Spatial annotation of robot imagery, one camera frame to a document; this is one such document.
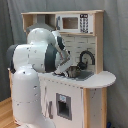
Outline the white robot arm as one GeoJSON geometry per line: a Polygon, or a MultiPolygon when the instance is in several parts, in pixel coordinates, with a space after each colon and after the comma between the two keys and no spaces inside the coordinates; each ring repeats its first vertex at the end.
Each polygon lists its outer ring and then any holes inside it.
{"type": "Polygon", "coordinates": [[[71,65],[71,56],[57,30],[35,28],[27,43],[7,50],[12,74],[12,108],[18,128],[56,128],[42,113],[39,73],[61,74],[71,65]]]}

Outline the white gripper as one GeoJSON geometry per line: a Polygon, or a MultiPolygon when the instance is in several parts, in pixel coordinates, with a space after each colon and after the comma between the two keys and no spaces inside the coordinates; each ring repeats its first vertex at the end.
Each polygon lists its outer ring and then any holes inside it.
{"type": "Polygon", "coordinates": [[[60,63],[58,64],[55,70],[56,74],[64,73],[72,65],[72,58],[67,50],[63,50],[60,53],[60,56],[61,56],[60,63]]]}

